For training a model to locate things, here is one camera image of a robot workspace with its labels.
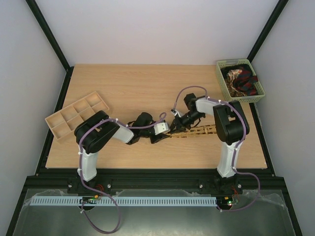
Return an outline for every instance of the red and black cloth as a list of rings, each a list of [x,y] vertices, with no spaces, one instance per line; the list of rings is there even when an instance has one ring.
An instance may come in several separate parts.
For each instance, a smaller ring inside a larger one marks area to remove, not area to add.
[[[236,78],[230,77],[230,75],[233,74],[230,72],[233,70],[241,70]],[[252,74],[249,65],[240,64],[228,66],[222,68],[221,72],[232,97],[258,95],[257,89],[254,86],[254,83],[258,82],[258,78],[256,75]]]

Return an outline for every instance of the plastic basket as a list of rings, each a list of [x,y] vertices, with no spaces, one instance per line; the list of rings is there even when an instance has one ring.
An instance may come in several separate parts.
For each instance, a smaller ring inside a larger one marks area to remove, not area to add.
[[[247,59],[232,59],[232,60],[219,60],[219,61],[217,61],[216,75],[217,75],[224,99],[226,101],[237,100],[239,102],[258,102],[262,97],[265,96],[265,91],[262,88],[259,81],[254,84],[254,86],[257,89],[258,95],[243,96],[243,97],[231,97],[231,95],[227,89],[226,83],[224,81],[223,75],[221,73],[221,69],[224,67],[227,67],[227,66],[238,65],[238,64],[249,65],[250,68],[252,69],[253,75],[256,75],[254,69],[252,68],[250,61]]]

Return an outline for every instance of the cable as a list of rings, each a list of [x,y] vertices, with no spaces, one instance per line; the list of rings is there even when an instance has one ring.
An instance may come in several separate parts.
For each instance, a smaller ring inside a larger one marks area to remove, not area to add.
[[[177,97],[176,97],[176,100],[175,100],[175,103],[174,103],[173,110],[175,110],[175,108],[176,108],[177,101],[178,101],[178,98],[179,98],[179,96],[181,95],[181,93],[182,93],[184,90],[187,90],[187,89],[189,89],[189,88],[200,88],[200,89],[203,89],[203,90],[205,90],[205,96],[207,97],[208,92],[207,92],[207,90],[206,90],[204,87],[202,87],[202,86],[197,86],[197,85],[188,86],[188,87],[183,88],[182,90],[180,90],[180,92],[178,93],[178,95],[177,95]]]
[[[233,157],[232,157],[232,169],[235,173],[239,174],[239,175],[246,175],[246,176],[253,176],[256,180],[257,180],[257,184],[258,184],[258,191],[257,191],[257,194],[254,198],[254,200],[252,202],[250,202],[248,205],[244,206],[244,207],[241,207],[241,208],[238,208],[238,209],[230,209],[230,210],[222,210],[219,206],[217,206],[217,208],[220,210],[220,211],[225,211],[225,212],[235,212],[235,211],[240,211],[240,210],[245,210],[247,208],[249,208],[252,204],[254,204],[254,202],[256,202],[256,200],[258,199],[259,197],[259,194],[260,194],[260,181],[259,181],[259,178],[253,174],[253,173],[249,173],[249,172],[239,172],[236,170],[236,167],[234,166],[234,162],[235,162],[235,157],[236,157],[236,151],[237,151],[237,147],[242,143],[242,141],[245,140],[245,137],[246,137],[246,126],[245,126],[245,122],[242,118],[242,116],[239,114],[239,112],[233,107],[231,106],[228,102],[224,102],[224,101],[221,101],[221,100],[215,100],[215,99],[212,99],[212,98],[209,98],[207,97],[207,100],[208,101],[211,101],[211,102],[217,102],[217,103],[221,103],[221,104],[224,104],[226,106],[228,106],[238,117],[238,119],[241,121],[242,123],[242,126],[243,126],[243,136],[241,138],[241,140],[235,145],[235,150],[233,152]]]
[[[106,196],[108,197],[113,203],[114,205],[116,206],[117,208],[117,211],[118,211],[118,222],[117,222],[117,225],[116,227],[112,230],[112,231],[104,231],[104,230],[101,230],[100,228],[98,228],[95,224],[93,224],[93,222],[90,220],[90,218],[88,217],[88,215],[85,213],[83,207],[84,207],[84,204],[86,202],[83,202],[82,205],[81,205],[81,212],[85,215],[86,219],[88,220],[89,224],[96,230],[98,231],[99,233],[101,234],[105,234],[105,235],[108,235],[108,234],[112,234],[114,232],[117,231],[119,225],[120,225],[120,222],[121,222],[121,219],[122,219],[122,215],[121,215],[121,212],[120,212],[120,209],[119,209],[119,206],[117,205],[117,202],[115,201],[115,199],[113,199],[112,196],[110,196],[109,194],[107,193],[104,193],[100,190],[97,190],[97,189],[94,189],[94,188],[91,188],[89,186],[87,186],[85,183],[84,183],[84,179],[83,179],[83,170],[82,170],[82,162],[83,162],[83,147],[82,147],[82,142],[83,140],[88,136],[88,134],[90,134],[93,130],[95,130],[97,127],[99,127],[101,124],[104,124],[108,121],[116,121],[115,119],[105,119],[105,120],[102,120],[101,122],[99,122],[98,124],[94,125],[91,129],[89,129],[83,136],[82,138],[80,139],[80,142],[79,142],[79,148],[80,148],[80,162],[79,162],[79,168],[80,168],[80,179],[81,179],[81,183],[84,187],[86,187],[87,189],[90,189],[94,192],[97,192],[97,193],[100,193],[102,194],[103,196]]]
[[[112,230],[112,231],[104,231],[104,230],[101,230],[100,228],[98,228],[95,224],[93,224],[93,222],[90,220],[90,218],[88,217],[88,215],[85,213],[84,211],[84,204],[86,202],[82,202],[82,205],[81,205],[81,213],[83,213],[86,217],[86,219],[88,220],[89,224],[96,230],[98,231],[99,233],[101,234],[105,234],[105,235],[108,235],[108,234],[112,234],[114,232],[116,232],[118,230],[118,227],[120,225],[120,222],[121,222],[121,219],[122,219],[122,215],[121,215],[121,212],[120,212],[120,209],[119,209],[119,206],[117,204],[117,202],[115,201],[115,199],[113,199],[112,196],[110,196],[109,194],[107,193],[104,193],[103,191],[100,191],[100,190],[97,190],[97,189],[94,189],[94,188],[91,188],[89,186],[87,186],[85,183],[84,183],[84,179],[83,179],[83,170],[82,170],[82,166],[83,166],[83,146],[82,146],[82,143],[83,143],[83,140],[88,136],[88,134],[90,134],[93,130],[95,130],[96,128],[98,128],[100,125],[106,123],[106,122],[109,122],[109,121],[114,121],[114,122],[117,122],[117,123],[120,123],[122,126],[125,126],[129,129],[146,129],[146,128],[150,128],[154,125],[156,125],[157,123],[160,123],[160,122],[163,122],[163,120],[166,118],[166,112],[163,112],[159,115],[159,118],[160,120],[153,123],[153,124],[150,124],[148,126],[143,126],[143,127],[129,127],[129,126],[126,126],[125,124],[119,122],[117,119],[112,119],[112,118],[109,118],[109,119],[105,119],[105,120],[102,120],[100,121],[98,124],[94,125],[91,129],[89,129],[83,136],[82,138],[80,139],[79,141],[79,149],[80,149],[80,161],[79,161],[79,169],[80,169],[80,179],[81,179],[81,183],[84,187],[86,187],[87,189],[90,189],[94,192],[97,192],[97,193],[100,193],[102,196],[106,196],[108,197],[113,203],[114,205],[116,206],[117,208],[117,211],[118,211],[118,222],[117,222],[117,225],[116,227]]]
[[[199,121],[197,122],[197,124],[196,124],[196,125],[194,125],[192,128],[197,127],[197,125],[199,125],[199,124],[200,124],[200,122],[201,122],[201,119],[199,118]]]

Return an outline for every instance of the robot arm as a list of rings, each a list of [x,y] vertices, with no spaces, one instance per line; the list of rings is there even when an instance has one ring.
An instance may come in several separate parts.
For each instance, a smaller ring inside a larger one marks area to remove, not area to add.
[[[189,111],[184,115],[178,111],[172,111],[175,114],[175,119],[171,124],[170,133],[182,132],[186,129],[190,129],[191,125],[194,124],[196,120],[204,118],[205,114],[213,115],[215,118],[217,135],[222,141],[221,158],[217,171],[221,177],[231,177],[235,175],[232,166],[233,153],[235,146],[243,136],[243,126],[237,115],[227,105],[208,100],[204,96],[196,97],[193,93],[187,94],[184,98],[184,102]],[[246,126],[246,134],[248,134],[250,127],[241,104],[238,101],[231,101],[229,104],[241,115]],[[236,150],[234,165],[237,162],[240,146],[241,144],[238,145]]]
[[[108,119],[109,116],[104,111],[99,111],[85,122],[80,124],[74,131],[76,136],[76,142],[79,144],[82,136],[90,130],[93,126],[98,124],[100,121]],[[142,113],[138,119],[134,122],[134,126],[146,126],[154,123],[152,116],[148,113]],[[82,173],[85,181],[90,181],[96,174],[96,162],[98,152],[106,145],[111,138],[116,138],[123,143],[133,144],[139,140],[140,137],[150,137],[151,143],[156,143],[159,140],[168,137],[163,132],[168,131],[168,124],[166,122],[157,123],[154,126],[147,129],[133,129],[119,124],[118,122],[106,122],[93,130],[86,136],[82,142],[83,153],[82,153]]]

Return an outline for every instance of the black metal frame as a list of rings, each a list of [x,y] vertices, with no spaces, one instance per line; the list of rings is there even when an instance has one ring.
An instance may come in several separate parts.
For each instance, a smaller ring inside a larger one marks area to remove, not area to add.
[[[51,43],[54,51],[56,52],[58,58],[64,66],[64,69],[67,72],[55,108],[56,112],[60,110],[63,106],[63,102],[67,93],[74,67],[70,67],[70,65],[68,64],[35,0],[26,0],[26,2],[28,3],[35,18],[43,29],[47,39]],[[266,39],[272,26],[280,16],[287,2],[288,0],[279,0],[248,56],[249,61],[252,61],[259,51],[261,45]],[[267,169],[239,169],[239,171],[252,172],[256,174],[261,181],[262,189],[282,190],[295,233],[298,236],[302,235],[284,178],[275,176],[274,168],[263,136],[260,120],[255,105],[250,104],[250,108],[258,132],[260,144],[265,156]],[[7,231],[7,236],[13,235],[15,225],[19,217],[19,212],[22,208],[28,189],[65,189],[68,186],[69,178],[76,175],[76,169],[45,168],[52,141],[53,134],[48,131],[35,175],[27,177],[26,179],[9,229]],[[213,192],[212,188],[210,188],[208,185],[210,178],[216,173],[217,171],[215,169],[99,169],[97,171],[97,176],[105,179],[108,183],[111,184],[111,189],[108,190],[110,193],[115,193],[116,191],[124,189],[184,189],[186,191],[193,191],[201,194],[212,194],[213,196],[220,196],[217,192]],[[240,181],[242,183],[243,189],[257,188],[257,182],[252,177],[240,176]]]

